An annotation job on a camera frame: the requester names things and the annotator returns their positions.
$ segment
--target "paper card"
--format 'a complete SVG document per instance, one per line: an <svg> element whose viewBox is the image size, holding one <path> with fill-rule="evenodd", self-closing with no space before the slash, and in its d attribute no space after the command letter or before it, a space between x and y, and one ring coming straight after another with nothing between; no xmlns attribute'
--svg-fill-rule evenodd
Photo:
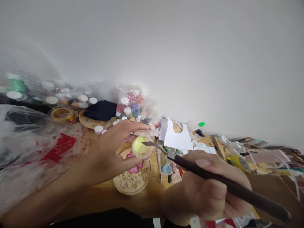
<svg viewBox="0 0 304 228"><path fill-rule="evenodd" d="M160 140L163 140L165 142L164 145L168 147L193 150L187 125L184 123L183 131L176 133L170 118L164 119L161 123Z"/></svg>

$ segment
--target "navy blue cloth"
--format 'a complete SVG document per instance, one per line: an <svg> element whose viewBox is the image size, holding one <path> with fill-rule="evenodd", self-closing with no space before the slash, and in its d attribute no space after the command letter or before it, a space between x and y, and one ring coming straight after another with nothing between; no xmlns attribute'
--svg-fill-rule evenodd
<svg viewBox="0 0 304 228"><path fill-rule="evenodd" d="M117 104L106 100L99 101L88 107L83 115L94 120L109 121L115 116L116 106Z"/></svg>

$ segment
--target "left hand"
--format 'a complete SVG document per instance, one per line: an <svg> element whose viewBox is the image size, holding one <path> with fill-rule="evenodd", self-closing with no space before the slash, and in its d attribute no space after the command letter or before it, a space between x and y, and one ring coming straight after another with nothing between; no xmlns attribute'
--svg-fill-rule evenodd
<svg viewBox="0 0 304 228"><path fill-rule="evenodd" d="M123 159L116 151L130 132L147 129L149 127L143 123L129 120L119 122L99 137L87 156L74 164L70 172L75 171L83 184L90 186L110 180L135 167L142 162L142 158L132 156Z"/></svg>

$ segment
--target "fingernail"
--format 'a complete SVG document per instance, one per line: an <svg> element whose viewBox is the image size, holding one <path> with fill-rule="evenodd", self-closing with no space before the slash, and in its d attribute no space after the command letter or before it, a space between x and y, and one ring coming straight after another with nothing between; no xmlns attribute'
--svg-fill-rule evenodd
<svg viewBox="0 0 304 228"><path fill-rule="evenodd" d="M205 159L196 160L195 163L201 168L208 167L209 165L211 165L211 162Z"/></svg>
<svg viewBox="0 0 304 228"><path fill-rule="evenodd" d="M211 191L211 195L215 198L225 198L227 193L227 185L223 184L222 182L215 181L214 188Z"/></svg>

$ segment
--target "dark sleeve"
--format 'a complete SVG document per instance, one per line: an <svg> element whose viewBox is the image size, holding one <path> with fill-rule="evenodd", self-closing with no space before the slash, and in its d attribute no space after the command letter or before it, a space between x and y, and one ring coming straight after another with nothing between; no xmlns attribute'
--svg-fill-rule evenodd
<svg viewBox="0 0 304 228"><path fill-rule="evenodd" d="M191 228L191 226L190 225L178 226L178 225L175 225L174 223L170 222L169 220L166 220L164 223L164 228Z"/></svg>

